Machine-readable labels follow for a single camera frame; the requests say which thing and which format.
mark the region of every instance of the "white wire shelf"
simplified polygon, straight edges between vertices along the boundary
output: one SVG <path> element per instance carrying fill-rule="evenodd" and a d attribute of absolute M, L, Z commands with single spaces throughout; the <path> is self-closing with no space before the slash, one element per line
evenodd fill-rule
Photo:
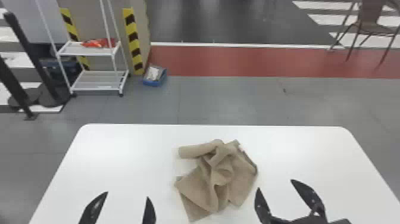
<path fill-rule="evenodd" d="M 74 91 L 121 90 L 127 77 L 128 71 L 83 70 L 71 89 Z"/>
<path fill-rule="evenodd" d="M 81 45 L 82 42 L 68 41 L 57 52 L 59 56 L 113 56 L 117 53 L 121 42 L 118 41 L 114 48 L 87 48 Z"/>

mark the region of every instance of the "beige towel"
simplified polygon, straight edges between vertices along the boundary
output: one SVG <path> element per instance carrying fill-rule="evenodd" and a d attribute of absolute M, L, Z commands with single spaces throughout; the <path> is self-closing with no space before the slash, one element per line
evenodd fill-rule
<path fill-rule="evenodd" d="M 245 201 L 257 167 L 239 145 L 215 139 L 179 148 L 181 158 L 195 159 L 198 165 L 175 183 L 191 222 L 225 209 L 228 202 L 241 206 Z"/>

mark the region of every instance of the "chair leg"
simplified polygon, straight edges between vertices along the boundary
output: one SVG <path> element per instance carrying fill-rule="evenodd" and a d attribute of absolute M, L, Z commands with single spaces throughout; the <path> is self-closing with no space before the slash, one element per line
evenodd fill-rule
<path fill-rule="evenodd" d="M 388 52 L 389 52 L 390 48 L 392 47 L 393 42 L 395 41 L 395 38 L 396 38 L 397 34 L 399 33 L 399 30 L 400 30 L 400 26 L 397 28 L 396 33 L 393 35 L 392 39 L 390 40 L 390 43 L 387 46 L 385 53 L 383 54 L 382 59 L 380 60 L 379 64 L 382 64 L 383 61 L 386 59 L 386 56 L 388 56 Z"/>
<path fill-rule="evenodd" d="M 346 61 L 349 60 L 350 55 L 351 55 L 351 52 L 352 52 L 353 49 L 354 49 L 355 42 L 357 41 L 358 35 L 360 35 L 360 28 L 361 28 L 361 26 L 362 26 L 362 23 L 360 23 L 360 25 L 359 25 L 358 28 L 357 28 L 357 33 L 355 34 L 355 37 L 354 37 L 354 40 L 353 40 L 353 44 L 351 45 L 350 50 L 349 50 L 349 52 L 347 53 Z"/>
<path fill-rule="evenodd" d="M 359 46 L 362 46 L 371 36 L 372 36 L 372 33 L 370 33 L 363 41 L 361 41 Z"/>
<path fill-rule="evenodd" d="M 342 36 L 335 42 L 335 44 L 333 44 L 333 46 L 336 46 L 345 37 L 345 35 L 349 32 L 349 30 L 352 26 L 353 26 L 353 24 L 351 24 L 349 27 L 347 27 L 347 29 L 343 32 Z"/>

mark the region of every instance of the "hazard stripe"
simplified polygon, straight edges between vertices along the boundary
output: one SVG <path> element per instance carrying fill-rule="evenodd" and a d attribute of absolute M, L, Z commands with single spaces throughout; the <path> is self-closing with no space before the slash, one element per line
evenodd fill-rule
<path fill-rule="evenodd" d="M 68 8 L 60 8 L 60 12 L 62 20 L 64 20 L 65 28 L 67 28 L 71 40 L 78 42 L 79 35 L 74 25 L 70 10 Z M 77 58 L 85 70 L 90 70 L 88 58 L 86 58 L 85 56 L 78 56 Z"/>
<path fill-rule="evenodd" d="M 140 52 L 138 28 L 136 27 L 133 8 L 123 8 L 122 14 L 125 21 L 125 31 L 128 38 L 130 55 L 132 57 L 132 65 L 135 69 L 135 74 L 142 75 L 144 73 L 143 59 Z"/>

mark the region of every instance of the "red floor stripe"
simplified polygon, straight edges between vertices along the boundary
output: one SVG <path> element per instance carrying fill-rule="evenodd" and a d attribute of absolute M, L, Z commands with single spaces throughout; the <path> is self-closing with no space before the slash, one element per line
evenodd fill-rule
<path fill-rule="evenodd" d="M 383 50 L 289 48 L 217 48 L 153 46 L 150 63 L 169 69 L 172 76 L 357 77 L 400 78 L 400 51 L 391 50 L 379 65 Z"/>

